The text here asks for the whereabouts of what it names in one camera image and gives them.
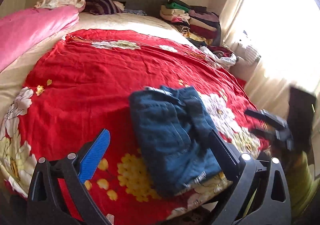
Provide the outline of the white knit garment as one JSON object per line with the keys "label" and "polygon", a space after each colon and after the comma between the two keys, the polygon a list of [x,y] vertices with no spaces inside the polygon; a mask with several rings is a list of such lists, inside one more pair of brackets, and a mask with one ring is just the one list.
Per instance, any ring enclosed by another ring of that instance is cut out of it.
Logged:
{"label": "white knit garment", "polygon": [[251,45],[251,41],[244,37],[239,39],[236,53],[250,66],[258,63],[261,58],[256,49]]}

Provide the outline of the green sleeve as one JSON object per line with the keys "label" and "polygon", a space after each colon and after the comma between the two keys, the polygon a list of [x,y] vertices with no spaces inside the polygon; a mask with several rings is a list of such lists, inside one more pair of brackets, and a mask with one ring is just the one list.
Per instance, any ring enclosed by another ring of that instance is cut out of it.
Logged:
{"label": "green sleeve", "polygon": [[297,218],[310,205],[319,189],[319,179],[314,180],[311,175],[308,156],[304,151],[285,172],[285,177],[290,193],[291,216]]}

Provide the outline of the striped purple pillow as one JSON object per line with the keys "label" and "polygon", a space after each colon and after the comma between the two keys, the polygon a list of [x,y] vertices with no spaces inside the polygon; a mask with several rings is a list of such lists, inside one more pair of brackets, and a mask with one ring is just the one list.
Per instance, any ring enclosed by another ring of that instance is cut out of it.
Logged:
{"label": "striped purple pillow", "polygon": [[84,12],[95,16],[122,13],[122,10],[112,0],[85,0]]}

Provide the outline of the blue denim pants lace hem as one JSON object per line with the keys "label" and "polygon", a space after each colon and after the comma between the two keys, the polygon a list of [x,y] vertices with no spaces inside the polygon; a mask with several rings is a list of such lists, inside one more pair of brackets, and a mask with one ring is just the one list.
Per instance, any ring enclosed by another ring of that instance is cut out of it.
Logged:
{"label": "blue denim pants lace hem", "polygon": [[146,87],[129,96],[131,120],[156,191],[170,197],[217,175],[219,136],[194,87]]}

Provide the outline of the red floral bedspread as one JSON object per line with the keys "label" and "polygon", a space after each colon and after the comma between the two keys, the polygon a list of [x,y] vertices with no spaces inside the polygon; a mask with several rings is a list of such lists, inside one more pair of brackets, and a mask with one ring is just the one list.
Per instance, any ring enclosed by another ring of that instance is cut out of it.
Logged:
{"label": "red floral bedspread", "polygon": [[111,143],[88,192],[115,224],[157,224],[227,189],[217,174],[173,198],[157,195],[132,129],[129,95],[145,87],[192,86],[222,137],[257,157],[268,142],[248,132],[253,107],[237,79],[165,22],[134,14],[92,16],[29,49],[1,71],[1,182],[26,197],[39,157],[77,151],[102,129]]}

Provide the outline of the floral beige pillow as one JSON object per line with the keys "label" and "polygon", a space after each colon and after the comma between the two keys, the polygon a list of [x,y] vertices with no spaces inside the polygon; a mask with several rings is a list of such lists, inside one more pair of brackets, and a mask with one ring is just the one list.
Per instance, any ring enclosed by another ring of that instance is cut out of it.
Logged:
{"label": "floral beige pillow", "polygon": [[68,5],[73,5],[78,12],[82,12],[86,6],[86,0],[39,0],[34,5],[34,8],[47,8],[52,10]]}

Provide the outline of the stack of folded clothes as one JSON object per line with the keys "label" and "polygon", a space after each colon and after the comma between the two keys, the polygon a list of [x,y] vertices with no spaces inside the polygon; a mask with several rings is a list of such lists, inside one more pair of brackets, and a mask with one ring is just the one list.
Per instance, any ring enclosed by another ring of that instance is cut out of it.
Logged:
{"label": "stack of folded clothes", "polygon": [[220,45],[219,16],[206,7],[168,0],[161,6],[159,15],[196,47]]}

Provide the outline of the cream curtain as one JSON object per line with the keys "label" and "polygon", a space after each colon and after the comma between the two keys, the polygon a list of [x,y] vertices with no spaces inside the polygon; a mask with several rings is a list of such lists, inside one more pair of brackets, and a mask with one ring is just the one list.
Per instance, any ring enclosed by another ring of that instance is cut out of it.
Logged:
{"label": "cream curtain", "polygon": [[285,116],[291,85],[319,94],[318,0],[227,0],[220,18],[225,46],[258,53],[245,86],[257,107]]}

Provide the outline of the pink satin quilt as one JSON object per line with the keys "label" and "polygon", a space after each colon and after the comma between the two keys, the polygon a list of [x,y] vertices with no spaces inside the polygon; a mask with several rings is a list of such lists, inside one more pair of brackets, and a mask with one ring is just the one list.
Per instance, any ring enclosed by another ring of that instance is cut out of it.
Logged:
{"label": "pink satin quilt", "polygon": [[68,29],[79,21],[73,5],[28,8],[1,19],[1,70],[42,40]]}

